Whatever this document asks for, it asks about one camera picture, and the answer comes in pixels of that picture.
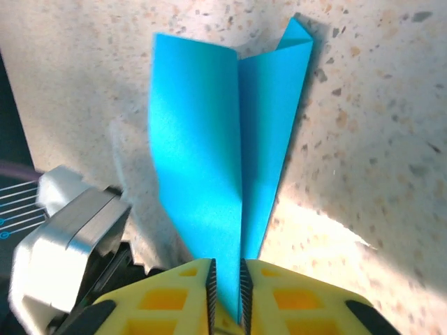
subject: blue paper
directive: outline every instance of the blue paper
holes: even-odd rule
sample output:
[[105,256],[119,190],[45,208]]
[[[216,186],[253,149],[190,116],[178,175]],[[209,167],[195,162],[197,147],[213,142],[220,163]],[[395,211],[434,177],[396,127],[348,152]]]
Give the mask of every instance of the blue paper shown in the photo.
[[240,258],[257,258],[312,39],[292,19],[275,52],[157,34],[149,145],[163,207],[195,258],[216,258],[218,294],[240,318]]

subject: speckled surface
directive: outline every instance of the speckled surface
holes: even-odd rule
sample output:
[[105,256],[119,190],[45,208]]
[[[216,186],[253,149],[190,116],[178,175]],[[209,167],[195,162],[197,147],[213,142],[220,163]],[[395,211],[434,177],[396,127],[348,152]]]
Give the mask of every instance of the speckled surface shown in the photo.
[[0,3],[37,167],[124,185],[127,236],[167,266],[186,256],[147,154],[152,34],[246,57],[272,50],[299,13],[316,48],[262,258],[363,294],[403,334],[447,334],[447,2]]

